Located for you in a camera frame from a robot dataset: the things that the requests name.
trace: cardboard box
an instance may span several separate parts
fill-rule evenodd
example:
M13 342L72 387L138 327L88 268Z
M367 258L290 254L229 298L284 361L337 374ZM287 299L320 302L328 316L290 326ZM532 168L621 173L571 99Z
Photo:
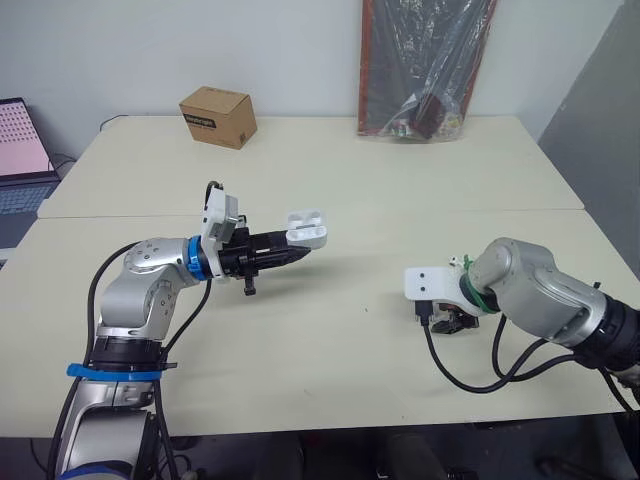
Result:
M246 93L201 87L180 102L180 110L199 142L240 149L257 129Z

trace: cable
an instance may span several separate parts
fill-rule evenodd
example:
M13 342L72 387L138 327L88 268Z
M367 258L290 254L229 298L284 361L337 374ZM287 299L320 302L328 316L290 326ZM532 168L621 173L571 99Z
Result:
M36 454L36 447L33 444L33 438L29 439L29 448L31 449L31 456L33 457L33 461L36 462L36 465L38 465L38 468L40 468L40 470L42 470L46 475L47 468L44 465L42 465L42 463L40 462L40 459L38 458L38 455Z
M69 408L71 407L71 402L73 402L73 398L76 395L79 384L80 377L74 378L73 383L71 384L71 388L69 388L69 393L67 393L67 398L65 398L64 404L62 405L62 410L60 412L60 416L58 417L58 423L56 424L56 429L53 432L51 446L49 447L49 457L47 459L47 480L55 480L56 462L58 461L58 451L60 450L62 429L64 428L64 424L67 421Z
M57 169L59 169L62 165L66 165L67 163L76 163L76 161L75 161L75 160L65 160L64 162L59 163L58 165L56 165L56 166L55 166L55 167L53 167L53 168L55 168L55 169L57 170Z
M102 127L104 127L104 126L105 126L107 123L109 123L111 120L115 120L116 118L120 118L120 117L128 117L128 116L129 116L129 115L128 115L128 114L126 114L126 113L121 113L120 115L114 115L113 117L109 117L109 118L107 118L105 121L103 121L103 122L100 124L100 128L99 128L99 130L98 130L98 131L99 131L99 132L101 132L101 131L102 131Z
M211 293L211 279L207 280L207 286L204 289L204 293L202 294L202 300L200 300L200 303L198 304L198 306L195 308L193 313L189 315L189 318L187 318L184 321L184 323L180 326L180 328L173 335L173 337L171 337L171 340L169 340L169 343L167 343L167 346L162 349L162 354L160 355L160 363L167 361L167 357L169 356L169 351L173 348L173 346L176 344L178 339L182 336L184 331L187 328L189 328L189 325L191 325L191 322L193 322L195 318L198 316L198 314L202 311L205 303L207 303L207 300L209 299L210 293Z
M176 460L179 458L184 460L184 464L187 472L190 472L193 469L193 465L191 464L191 459L187 457L185 454L181 453L180 455L176 455L174 458ZM162 472L164 472L164 469L167 468L167 465L168 463L165 460L160 466L160 468L158 469L158 473L157 473L158 478L162 479Z
M171 480L178 480L178 467L176 465L176 459L173 456L173 449L171 448L171 438L169 437L169 429L167 428L167 421L164 418L164 408L162 407L162 392L160 390L160 380L153 381L153 392L156 404L156 417L158 418L158 424L160 426L160 435L162 436L164 453L167 457L166 462L169 466L169 476L171 477Z
M100 277L104 273L104 271L113 263L113 261L118 258L123 253L130 250L134 245L137 245L140 242L132 242L128 245L125 245L122 248L119 248L115 252L113 252L109 258L107 258L98 271L96 271L93 276L93 280L91 280L91 285L89 285L89 294L87 295L87 347L84 353L84 360L82 361L82 365L85 367L89 366L89 359L91 358L91 351L93 350L93 344L95 339L95 299L96 299L96 288L98 287L98 282L100 281Z
M78 161L77 158L72 157L71 155L67 155L66 153L52 153L51 154L52 157L63 157L66 158L68 161L70 162L76 162Z
M613 383L611 374L607 371L607 369L604 367L598 367L598 371L600 372L600 375L602 375L602 378L604 378L604 381L607 383L607 387L609 387L611 394L616 398L620 406L624 408L625 412L632 413L634 411L633 408L624 399L624 397L620 393L620 390L618 390L618 387L616 387L616 384Z
M442 362L440 361L440 358L438 358L438 354L436 353L436 349L433 345L433 339L431 338L429 325L424 326L424 334L427 337L427 345L429 346L429 352L431 353L431 357L433 358L433 361L435 362L436 367L438 367L438 370L440 370L440 372L456 387L461 388L462 390L470 393L491 393L501 389L513 379L516 372L529 359L529 357L533 355L533 353L538 348L540 348L541 346L547 343L547 341L544 339L540 339L536 342L533 342L523 352L523 354L520 355L520 357L518 357L516 362L513 364L513 366L509 369L509 371L506 373L506 375L503 378L501 378L500 380L498 380L497 382L491 385L487 385L486 387L474 387L472 385L467 385L466 383L462 383L460 380L454 377L442 364Z
M500 322L498 323L498 329L496 330L496 334L493 337L493 347L491 349L491 366L493 367L493 371L495 372L495 374L500 378L503 378L505 375L504 373L502 373L502 370L500 369L500 363L498 361L498 351L500 349L500 339L502 338L502 332L504 331L504 327L506 324L507 324L507 317L506 315L503 314L500 317ZM559 365L565 362L575 361L577 358L578 357L573 354L560 355L556 358L552 358L551 360L544 362L541 365L538 365L537 367L529 370L528 372L522 373L520 375L515 375L511 381L524 382L526 380L530 380L534 377L537 377L541 373L546 372L550 368L555 367L556 365Z

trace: white 3d-printed bracket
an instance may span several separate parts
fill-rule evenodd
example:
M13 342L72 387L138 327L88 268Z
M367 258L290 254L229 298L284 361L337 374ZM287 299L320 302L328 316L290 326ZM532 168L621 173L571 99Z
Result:
M312 250L327 243L327 227L320 210L307 209L290 212L287 216L287 243Z

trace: label on box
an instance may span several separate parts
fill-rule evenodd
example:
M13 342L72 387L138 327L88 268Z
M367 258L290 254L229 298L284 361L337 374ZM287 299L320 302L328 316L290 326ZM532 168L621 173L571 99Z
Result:
M183 113L184 119L187 123L191 123L192 125L198 125L199 127L206 128L216 128L216 122L211 118L204 117L196 117L195 115L189 115L188 113Z

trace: white wall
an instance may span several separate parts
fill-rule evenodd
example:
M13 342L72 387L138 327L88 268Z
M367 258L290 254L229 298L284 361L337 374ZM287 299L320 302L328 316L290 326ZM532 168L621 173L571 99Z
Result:
M471 111L537 138L621 0L501 0ZM78 155L118 113L177 113L200 85L262 115L353 115L361 0L0 0L0 98Z

